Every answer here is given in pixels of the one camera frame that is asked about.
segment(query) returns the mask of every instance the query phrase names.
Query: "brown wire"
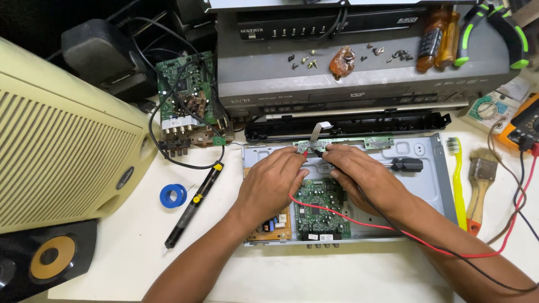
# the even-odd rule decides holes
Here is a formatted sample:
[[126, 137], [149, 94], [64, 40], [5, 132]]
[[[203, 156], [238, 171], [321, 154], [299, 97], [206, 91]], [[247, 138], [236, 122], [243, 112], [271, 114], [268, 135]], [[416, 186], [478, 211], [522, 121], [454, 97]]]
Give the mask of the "brown wire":
[[496, 126], [502, 122], [502, 119], [498, 120], [494, 125], [492, 125], [492, 128], [490, 128], [490, 132], [488, 132], [488, 138], [487, 138], [487, 146], [488, 146], [488, 150], [490, 150], [490, 153], [496, 158], [496, 160], [498, 160], [498, 162], [500, 163], [500, 165], [502, 165], [503, 168], [505, 168], [506, 171], [508, 171], [509, 173], [511, 173], [511, 175], [513, 176], [513, 178], [515, 179], [516, 181], [516, 184], [518, 184], [519, 188], [517, 190], [519, 190], [521, 193], [522, 193], [522, 196], [524, 197], [524, 200], [522, 201], [522, 204], [519, 206], [518, 209], [516, 209], [512, 214], [511, 216], [509, 217], [509, 220], [507, 221], [507, 224], [506, 226], [503, 228], [503, 230], [498, 233], [494, 238], [492, 238], [490, 241], [487, 242], [488, 245], [494, 243], [495, 241], [497, 241], [498, 239], [500, 239], [503, 235], [505, 235], [505, 233], [509, 230], [509, 227], [511, 226], [511, 222], [513, 221], [513, 218], [524, 208], [524, 205], [526, 204], [526, 200], [527, 200], [527, 196], [526, 196], [526, 192], [524, 191], [524, 189], [522, 188], [522, 185], [520, 184], [520, 181], [519, 181], [519, 178], [515, 175], [515, 173], [513, 171], [511, 171], [502, 161], [502, 158], [500, 157], [500, 155], [497, 153], [496, 151], [496, 147], [494, 146], [494, 128], [496, 128]]

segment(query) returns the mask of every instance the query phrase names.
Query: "speaker grille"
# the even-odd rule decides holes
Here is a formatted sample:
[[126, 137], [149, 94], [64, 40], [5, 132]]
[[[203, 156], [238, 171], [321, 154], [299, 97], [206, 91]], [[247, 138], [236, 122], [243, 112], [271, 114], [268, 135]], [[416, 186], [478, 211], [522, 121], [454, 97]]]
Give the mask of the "speaker grille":
[[0, 91], [0, 227], [84, 215], [135, 137]]

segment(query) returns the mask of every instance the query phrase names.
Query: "hand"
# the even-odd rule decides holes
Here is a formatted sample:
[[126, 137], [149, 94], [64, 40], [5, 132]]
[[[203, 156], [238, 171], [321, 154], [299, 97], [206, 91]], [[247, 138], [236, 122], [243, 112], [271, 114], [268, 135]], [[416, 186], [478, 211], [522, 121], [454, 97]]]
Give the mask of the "hand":
[[306, 159], [297, 151], [297, 147], [278, 149], [249, 170], [230, 209], [248, 232], [286, 208], [288, 193], [294, 195], [309, 174], [308, 169], [300, 170]]
[[417, 197], [409, 192], [404, 185], [380, 162], [369, 157], [355, 146], [328, 144], [328, 152], [322, 158], [339, 167], [346, 174], [337, 169], [330, 175], [335, 178], [348, 192], [348, 197], [361, 210], [374, 215], [380, 214], [372, 208], [357, 190], [361, 187], [367, 198], [384, 214], [390, 217], [399, 217], [409, 211], [410, 204], [417, 201]]

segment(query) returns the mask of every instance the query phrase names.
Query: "wooden brush handle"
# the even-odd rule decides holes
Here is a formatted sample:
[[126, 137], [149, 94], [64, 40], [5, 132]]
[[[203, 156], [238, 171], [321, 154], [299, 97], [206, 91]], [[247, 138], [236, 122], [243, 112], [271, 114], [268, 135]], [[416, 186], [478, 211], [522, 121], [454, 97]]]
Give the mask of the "wooden brush handle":
[[466, 211], [468, 232], [477, 237], [483, 223], [483, 204], [487, 189], [492, 181], [486, 179], [470, 180], [472, 184], [472, 199]]

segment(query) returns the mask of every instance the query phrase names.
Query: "beige speaker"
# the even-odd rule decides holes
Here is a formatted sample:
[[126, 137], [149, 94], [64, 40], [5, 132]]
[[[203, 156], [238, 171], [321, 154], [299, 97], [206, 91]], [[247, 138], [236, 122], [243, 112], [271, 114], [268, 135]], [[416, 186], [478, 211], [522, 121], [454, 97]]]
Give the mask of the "beige speaker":
[[114, 212], [157, 152], [148, 121], [0, 38], [0, 233]]

